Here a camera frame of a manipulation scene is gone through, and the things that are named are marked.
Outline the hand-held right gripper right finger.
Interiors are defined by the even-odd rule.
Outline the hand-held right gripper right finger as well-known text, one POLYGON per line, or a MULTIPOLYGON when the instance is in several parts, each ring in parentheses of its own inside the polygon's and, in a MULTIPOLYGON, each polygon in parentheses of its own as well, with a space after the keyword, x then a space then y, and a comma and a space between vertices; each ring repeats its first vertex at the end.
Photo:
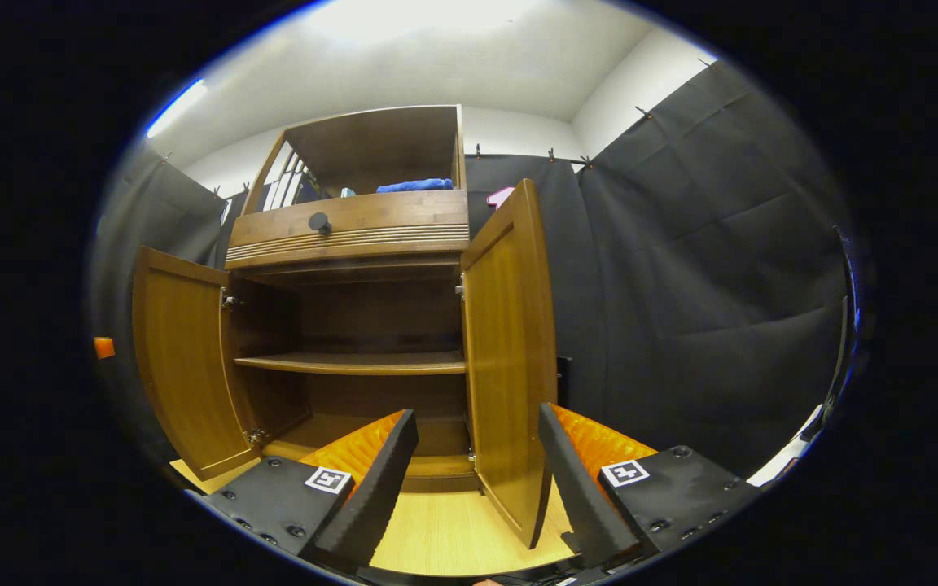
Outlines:
POLYGON ((654 450, 551 403, 541 405, 537 423, 588 568, 610 570, 685 548, 762 496, 689 446, 654 450))

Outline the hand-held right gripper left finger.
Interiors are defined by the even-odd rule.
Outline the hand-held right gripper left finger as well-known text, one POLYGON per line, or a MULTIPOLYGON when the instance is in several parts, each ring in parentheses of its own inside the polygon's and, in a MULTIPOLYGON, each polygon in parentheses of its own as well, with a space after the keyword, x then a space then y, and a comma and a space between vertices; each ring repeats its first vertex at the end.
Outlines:
POLYGON ((414 410, 398 409, 308 456, 264 457, 202 496, 202 509, 284 558, 303 562, 324 552, 367 565, 418 443, 414 410))

